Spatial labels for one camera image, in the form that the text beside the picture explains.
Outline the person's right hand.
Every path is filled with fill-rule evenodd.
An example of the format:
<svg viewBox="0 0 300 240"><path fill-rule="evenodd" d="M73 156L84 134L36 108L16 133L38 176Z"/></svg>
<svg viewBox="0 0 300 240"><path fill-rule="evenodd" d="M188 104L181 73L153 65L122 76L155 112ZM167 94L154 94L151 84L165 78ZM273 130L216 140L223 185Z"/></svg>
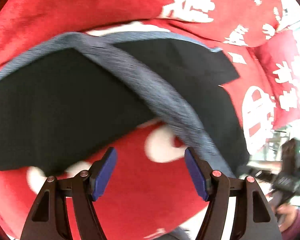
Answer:
<svg viewBox="0 0 300 240"><path fill-rule="evenodd" d="M278 207L274 204L271 204L270 206L274 213L283 216L283 218L280 218L278 222L281 231L286 230L286 228L289 228L294 223L298 215L298 208L296 206L287 203Z"/></svg>

